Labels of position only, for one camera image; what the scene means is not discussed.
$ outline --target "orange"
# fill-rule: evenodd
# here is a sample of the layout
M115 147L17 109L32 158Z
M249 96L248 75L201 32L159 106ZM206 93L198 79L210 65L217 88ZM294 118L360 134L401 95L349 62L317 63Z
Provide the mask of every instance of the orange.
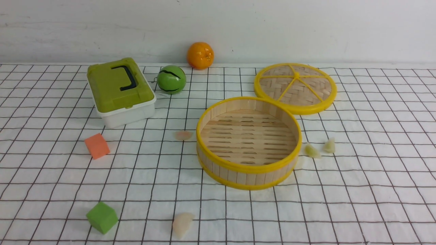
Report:
M214 62L214 51L205 42L193 43L187 53L187 61L190 66L197 70L208 68Z

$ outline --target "woven bamboo lid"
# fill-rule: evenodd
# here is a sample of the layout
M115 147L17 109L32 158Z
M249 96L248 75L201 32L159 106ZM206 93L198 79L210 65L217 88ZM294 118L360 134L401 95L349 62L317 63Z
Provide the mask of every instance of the woven bamboo lid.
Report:
M336 84L312 66L283 63L264 68L256 75L254 91L260 98L275 100L292 114L322 112L334 101Z

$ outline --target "green ball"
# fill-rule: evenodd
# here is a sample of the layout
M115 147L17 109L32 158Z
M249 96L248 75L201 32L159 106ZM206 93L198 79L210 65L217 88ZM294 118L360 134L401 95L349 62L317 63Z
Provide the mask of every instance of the green ball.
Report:
M168 94L177 94L186 85L186 75L180 67L167 65L157 75L157 85Z

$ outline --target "yellow rim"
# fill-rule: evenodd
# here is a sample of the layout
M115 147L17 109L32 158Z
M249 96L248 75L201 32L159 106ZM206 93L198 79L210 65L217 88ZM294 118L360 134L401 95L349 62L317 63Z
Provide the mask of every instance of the yellow rim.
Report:
M309 68L309 69L312 69L314 71L321 73L323 76L315 76L315 75L314 76L298 76L298 77L285 76L285 75L265 76L265 77L262 76L267 70L278 67L278 66L284 66L284 65L288 65L289 67L291 67L292 71L294 71L293 65L306 67L306 68ZM260 79L261 78L272 78L272 77L274 77L274 78L280 78L280 77L293 78L292 82L287 86L285 91L283 91L282 95L279 97L278 100L274 100L271 97L269 97L260 87ZM315 93L315 91L313 91L313 89L310 86L308 86L302 79L300 79L300 78L304 78L304 77L326 78L330 82L330 85L331 85L330 96L326 100L322 100L319 97L319 95L317 93ZM288 105L288 104L280 102L280 99L286 94L288 89L291 87L292 83L294 83L296 80L303 83L312 93L314 93L315 96L321 101L321 103L318 103L316 105L309 105L309 106L298 106L298 105ZM261 70L256 75L256 77L254 78L254 92L255 92L257 97L262 98L262 99L266 99L268 102L276 102L276 103L280 104L282 108L286 108L287 110L289 110L292 114L310 115L310 114L322 112L325 109L327 109L331 104L333 104L334 99L336 98L337 88L336 88L336 84L333 81L333 79L331 79L331 77L327 73L323 72L320 69L317 69L317 68L309 66L309 65L303 65L303 64L298 64L298 63L281 63L281 64L275 64L275 65L270 65L268 67L265 67L263 70Z
M204 163L201 161L200 156L197 154L197 158L198 161L200 162L201 167L203 168L203 170L215 181L226 185L228 187L232 187L235 189L240 189L240 190L247 190L247 191L258 191L258 190L263 190L263 189L267 189L273 186L276 186L277 184L283 182L287 177L289 177L289 175L294 171L295 168L295 164L294 166L292 166L292 169L289 170L289 172L287 172L283 177L281 177L280 179L270 182L268 184L263 184L263 185L246 185L246 184L238 184L235 182L230 182L228 180L225 180L219 176L216 176L214 173L212 173L205 165Z
M201 125L201 122L203 121L204 117L206 116L206 114L209 111L211 111L214 107L216 107L220 104L223 104L223 103L226 103L226 102L229 102L232 100L240 100L240 99L260 100L260 101L264 101L266 103L273 104L273 105L277 106L278 108L281 108L282 110L284 110L284 112L286 112L292 118L293 122L295 123L295 125L297 126L297 129L298 129L298 143L297 143L297 146L295 147L294 151L291 152L291 154L289 154L287 157L283 158L282 160L279 160L275 163L271 163L268 165L248 166L248 165L233 163L233 162L227 161L225 159L222 159L222 158L218 157L215 153L211 152L207 148L206 144L203 142L203 139L201 138L201 135L200 135L200 133L201 133L200 132L200 125ZM235 97L235 98L222 100L222 101L212 105L200 117L198 124L197 124L197 130L196 130L195 134L196 134L196 138L197 138L197 143L200 145L200 149L204 152L204 154L206 155L207 158L209 158L215 164L217 164L223 168L233 170L236 172L245 173L245 174L262 174L262 173L272 172L272 171L275 171L277 169L282 168L283 166L285 166L286 164L291 162L298 155L298 153L300 152L300 149L301 149L301 144L302 144L301 143L302 136L301 136L300 125L297 122L297 120L295 119L295 117L289 112L289 110L284 109L282 105L275 102L274 100L266 100L266 99L256 98L256 97Z

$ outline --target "black handle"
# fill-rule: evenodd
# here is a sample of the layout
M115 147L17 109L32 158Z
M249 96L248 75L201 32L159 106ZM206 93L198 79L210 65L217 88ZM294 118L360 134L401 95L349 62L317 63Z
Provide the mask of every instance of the black handle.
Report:
M129 86L121 87L121 88L119 88L119 89L120 89L121 91L125 91L125 90L128 90L128 89L136 88L135 78L133 77L133 75L132 75L132 73L130 72L129 68L128 68L127 66L125 66L125 65L120 65L120 66L117 66L117 67L112 67L112 69L117 69L117 68L124 68L124 70L125 70L126 73L127 73L127 76L128 76L129 79L130 79L130 82L131 82L131 84L130 84Z

